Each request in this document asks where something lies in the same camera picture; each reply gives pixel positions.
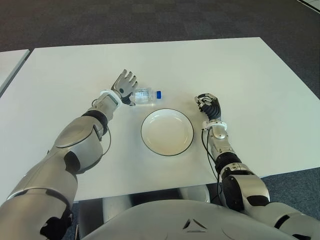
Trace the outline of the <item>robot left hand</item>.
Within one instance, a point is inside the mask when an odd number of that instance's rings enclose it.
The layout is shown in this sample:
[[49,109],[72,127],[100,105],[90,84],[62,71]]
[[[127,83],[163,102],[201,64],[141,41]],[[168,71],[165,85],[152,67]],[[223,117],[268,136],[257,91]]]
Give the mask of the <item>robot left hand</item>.
[[136,104],[131,98],[137,86],[137,77],[131,71],[124,69],[112,85],[111,90],[118,95],[123,104],[135,106]]

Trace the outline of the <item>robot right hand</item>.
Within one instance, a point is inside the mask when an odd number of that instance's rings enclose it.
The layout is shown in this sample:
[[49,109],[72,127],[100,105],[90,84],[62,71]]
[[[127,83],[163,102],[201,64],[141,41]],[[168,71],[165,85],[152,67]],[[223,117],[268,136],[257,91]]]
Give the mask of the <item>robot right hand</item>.
[[202,93],[198,96],[195,96],[194,100],[200,112],[206,114],[210,121],[221,119],[221,107],[216,96],[212,95],[211,93]]

